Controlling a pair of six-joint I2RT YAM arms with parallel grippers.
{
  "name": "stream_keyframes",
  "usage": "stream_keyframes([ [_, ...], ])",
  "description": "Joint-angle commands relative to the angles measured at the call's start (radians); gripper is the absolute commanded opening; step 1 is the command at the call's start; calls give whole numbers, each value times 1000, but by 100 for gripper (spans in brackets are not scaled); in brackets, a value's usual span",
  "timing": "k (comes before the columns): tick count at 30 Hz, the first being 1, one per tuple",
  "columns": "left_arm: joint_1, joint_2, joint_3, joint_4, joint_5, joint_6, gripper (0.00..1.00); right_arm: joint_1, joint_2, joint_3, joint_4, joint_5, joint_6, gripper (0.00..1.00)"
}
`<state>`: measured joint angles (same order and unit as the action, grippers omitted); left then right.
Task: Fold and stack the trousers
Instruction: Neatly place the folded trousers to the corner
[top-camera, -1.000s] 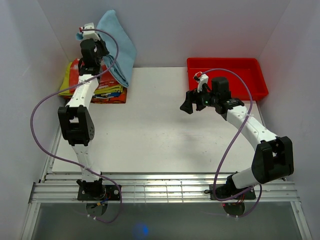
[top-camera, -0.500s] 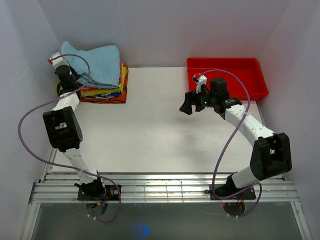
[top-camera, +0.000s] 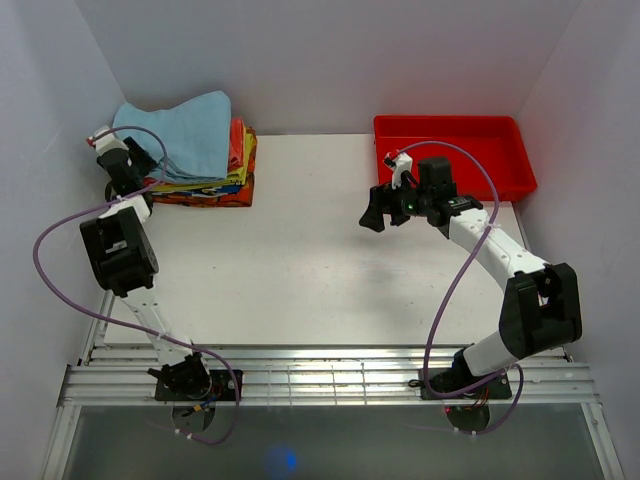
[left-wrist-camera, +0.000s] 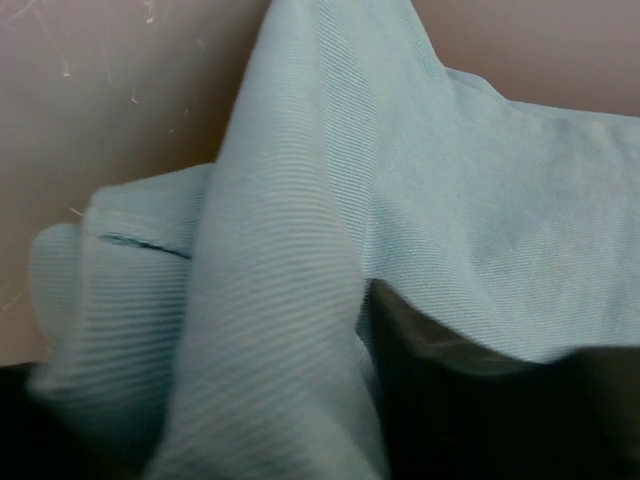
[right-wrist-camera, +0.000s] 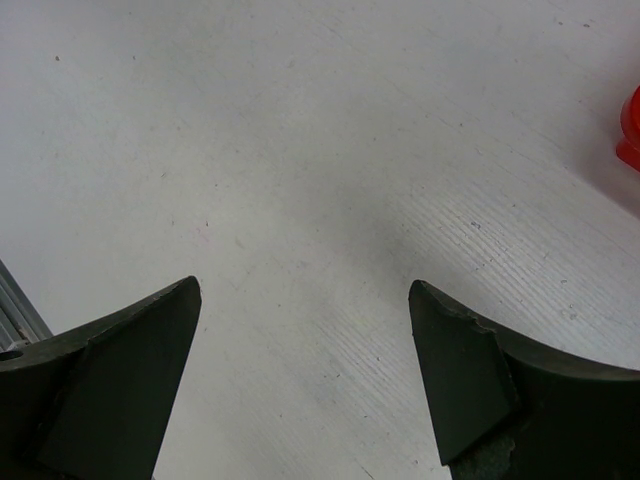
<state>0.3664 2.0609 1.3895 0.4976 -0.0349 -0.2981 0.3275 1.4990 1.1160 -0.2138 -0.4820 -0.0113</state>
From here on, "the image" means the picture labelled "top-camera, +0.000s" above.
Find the light blue trousers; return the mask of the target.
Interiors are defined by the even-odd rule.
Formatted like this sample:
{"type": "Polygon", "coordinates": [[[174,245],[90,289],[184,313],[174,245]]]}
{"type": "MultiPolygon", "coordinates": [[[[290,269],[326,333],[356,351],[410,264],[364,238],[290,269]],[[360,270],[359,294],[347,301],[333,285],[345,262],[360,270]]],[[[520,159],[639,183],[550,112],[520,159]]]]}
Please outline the light blue trousers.
{"type": "Polygon", "coordinates": [[[151,112],[125,103],[117,110],[113,125],[129,126],[124,134],[159,163],[150,172],[153,179],[188,184],[227,177],[231,102],[222,91],[151,112]]]}

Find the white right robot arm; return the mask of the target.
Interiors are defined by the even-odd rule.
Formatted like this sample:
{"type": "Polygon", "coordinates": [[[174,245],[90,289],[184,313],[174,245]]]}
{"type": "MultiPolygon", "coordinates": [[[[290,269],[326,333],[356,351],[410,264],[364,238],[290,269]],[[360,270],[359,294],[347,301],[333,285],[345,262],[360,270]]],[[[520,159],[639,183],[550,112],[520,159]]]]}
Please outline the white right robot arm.
{"type": "Polygon", "coordinates": [[[424,380],[436,398],[474,397],[498,372],[517,361],[579,340],[583,333],[577,274],[566,263],[551,264],[504,232],[491,212],[461,195],[444,157],[414,162],[387,156],[390,181],[374,186],[359,220],[374,232],[422,217],[478,262],[504,294],[497,329],[458,351],[452,365],[424,380]]]}

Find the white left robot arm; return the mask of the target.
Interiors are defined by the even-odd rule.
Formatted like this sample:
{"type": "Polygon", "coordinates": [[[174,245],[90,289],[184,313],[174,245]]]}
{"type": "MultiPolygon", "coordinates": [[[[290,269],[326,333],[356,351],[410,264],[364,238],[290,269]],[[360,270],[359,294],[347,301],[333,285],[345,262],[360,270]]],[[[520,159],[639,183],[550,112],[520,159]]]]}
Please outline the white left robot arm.
{"type": "Polygon", "coordinates": [[[134,162],[141,149],[107,129],[89,143],[115,194],[105,213],[80,225],[94,276],[104,290],[123,301],[151,341],[160,367],[149,374],[171,393],[199,400],[211,391],[212,376],[188,337],[163,315],[155,296],[159,264],[144,230],[152,200],[142,191],[143,175],[134,162]]]}

